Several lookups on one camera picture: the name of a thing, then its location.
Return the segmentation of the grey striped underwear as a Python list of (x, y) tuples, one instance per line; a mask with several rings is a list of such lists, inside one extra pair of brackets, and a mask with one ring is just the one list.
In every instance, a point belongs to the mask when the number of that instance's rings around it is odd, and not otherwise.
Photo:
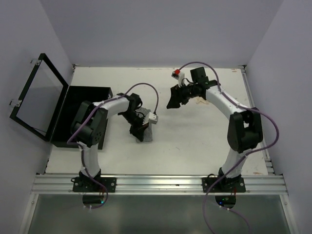
[(148, 117), (151, 113), (150, 109), (146, 109), (144, 107), (140, 107), (136, 110), (139, 117), (144, 117), (143, 124), (148, 124), (148, 127), (143, 132), (143, 141), (136, 139), (136, 143), (147, 143), (153, 141), (153, 133), (152, 133), (152, 124), (148, 123)]

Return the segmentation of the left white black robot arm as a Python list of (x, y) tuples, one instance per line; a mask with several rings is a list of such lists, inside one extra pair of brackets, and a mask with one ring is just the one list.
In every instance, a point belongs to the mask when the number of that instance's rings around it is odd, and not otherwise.
[(122, 116), (130, 124), (130, 134), (138, 141), (144, 141), (145, 132), (150, 127), (147, 114), (137, 113), (142, 104), (139, 95), (118, 94), (97, 103), (84, 101), (72, 122), (71, 136), (67, 143), (76, 145), (81, 152), (81, 169), (72, 178), (73, 192), (113, 193), (116, 190), (115, 177), (103, 177), (98, 162), (98, 146), (105, 135), (107, 120), (112, 116)]

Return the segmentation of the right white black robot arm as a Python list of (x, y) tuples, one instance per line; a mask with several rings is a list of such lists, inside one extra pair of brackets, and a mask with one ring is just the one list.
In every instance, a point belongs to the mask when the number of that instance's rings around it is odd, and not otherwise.
[(241, 176), (242, 167), (247, 159), (247, 153), (255, 149), (263, 140), (260, 114), (256, 108), (236, 102), (226, 95), (217, 80), (209, 80), (204, 67), (191, 70), (192, 81), (185, 84), (185, 75), (179, 69), (172, 72), (172, 77), (178, 82), (173, 86), (167, 109), (177, 109), (192, 98), (201, 97), (212, 103), (229, 121), (227, 141), (230, 146), (228, 156), (218, 175), (202, 179), (205, 193), (245, 192)]

